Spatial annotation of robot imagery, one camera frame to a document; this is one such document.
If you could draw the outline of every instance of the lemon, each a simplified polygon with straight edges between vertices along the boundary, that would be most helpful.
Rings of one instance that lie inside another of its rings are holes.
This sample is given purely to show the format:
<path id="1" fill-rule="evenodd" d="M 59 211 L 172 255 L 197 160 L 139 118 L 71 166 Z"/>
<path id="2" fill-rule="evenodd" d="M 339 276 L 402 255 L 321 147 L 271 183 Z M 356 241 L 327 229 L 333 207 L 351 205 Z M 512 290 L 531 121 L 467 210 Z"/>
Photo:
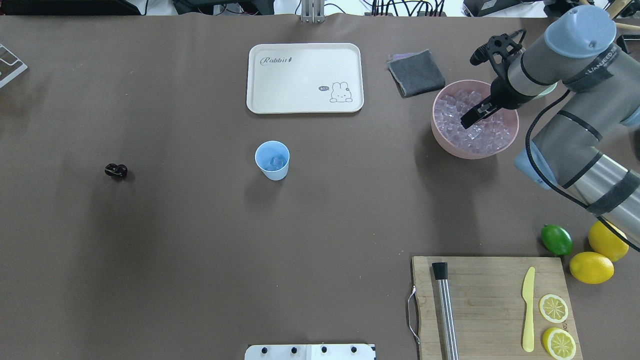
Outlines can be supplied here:
<path id="1" fill-rule="evenodd" d="M 573 249 L 571 236 L 558 225 L 545 225 L 540 232 L 542 243 L 555 255 L 569 255 Z"/>
<path id="2" fill-rule="evenodd" d="M 558 328 L 550 327 L 542 334 L 542 343 L 545 350 L 554 359 L 570 360 L 575 356 L 575 341 L 568 332 Z"/>
<path id="3" fill-rule="evenodd" d="M 538 303 L 542 317 L 552 323 L 561 323 L 569 316 L 569 307 L 558 295 L 546 294 Z"/>
<path id="4" fill-rule="evenodd" d="M 586 284 L 600 284 L 613 276 L 613 263 L 604 255 L 585 251 L 569 261 L 569 271 Z"/>
<path id="5" fill-rule="evenodd" d="M 618 230 L 617 227 L 613 225 L 611 225 L 611 227 L 617 230 L 622 237 L 627 238 L 625 233 Z M 593 224 L 589 230 L 589 245 L 591 245 L 593 251 L 606 256 L 611 261 L 620 260 L 629 250 L 629 245 L 620 240 L 599 221 Z"/>

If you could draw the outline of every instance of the gray cloth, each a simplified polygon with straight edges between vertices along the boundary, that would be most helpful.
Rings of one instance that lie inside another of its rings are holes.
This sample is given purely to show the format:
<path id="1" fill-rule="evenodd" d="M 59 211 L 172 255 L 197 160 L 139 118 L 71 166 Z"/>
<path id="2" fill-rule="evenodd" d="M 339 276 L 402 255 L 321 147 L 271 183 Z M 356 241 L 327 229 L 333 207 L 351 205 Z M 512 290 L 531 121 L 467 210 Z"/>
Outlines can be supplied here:
<path id="1" fill-rule="evenodd" d="M 402 95 L 409 97 L 444 87 L 445 80 L 427 49 L 409 57 L 394 57 L 387 62 L 391 74 L 396 79 Z"/>

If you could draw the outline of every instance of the clear plastic holder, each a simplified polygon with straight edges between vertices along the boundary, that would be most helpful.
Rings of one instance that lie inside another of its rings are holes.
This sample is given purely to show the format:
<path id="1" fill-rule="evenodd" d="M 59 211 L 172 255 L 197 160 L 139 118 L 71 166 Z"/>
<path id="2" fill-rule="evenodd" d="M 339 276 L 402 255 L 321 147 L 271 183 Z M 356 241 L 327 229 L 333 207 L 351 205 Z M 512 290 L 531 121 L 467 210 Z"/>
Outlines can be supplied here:
<path id="1" fill-rule="evenodd" d="M 13 80 L 28 66 L 23 63 L 9 49 L 0 44 L 0 88 Z"/>

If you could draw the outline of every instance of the green lime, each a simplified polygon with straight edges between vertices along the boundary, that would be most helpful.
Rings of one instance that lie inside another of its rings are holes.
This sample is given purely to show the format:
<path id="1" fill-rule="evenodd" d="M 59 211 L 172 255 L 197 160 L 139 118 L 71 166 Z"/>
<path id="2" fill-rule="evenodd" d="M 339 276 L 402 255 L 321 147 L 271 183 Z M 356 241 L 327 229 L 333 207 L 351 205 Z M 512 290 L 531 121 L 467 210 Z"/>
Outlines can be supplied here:
<path id="1" fill-rule="evenodd" d="M 571 236 L 558 225 L 546 225 L 542 228 L 542 243 L 555 255 L 569 255 L 573 249 Z"/>

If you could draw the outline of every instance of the rabbit cartoon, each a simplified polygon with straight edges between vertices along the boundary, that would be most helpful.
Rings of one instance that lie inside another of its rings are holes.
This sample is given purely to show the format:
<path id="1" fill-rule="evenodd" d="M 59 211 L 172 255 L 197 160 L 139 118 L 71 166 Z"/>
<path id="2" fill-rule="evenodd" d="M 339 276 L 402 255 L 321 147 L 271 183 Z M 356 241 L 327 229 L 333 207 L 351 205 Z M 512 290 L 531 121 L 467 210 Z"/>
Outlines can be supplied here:
<path id="1" fill-rule="evenodd" d="M 330 102 L 351 102 L 351 91 L 347 83 L 333 83 Z"/>

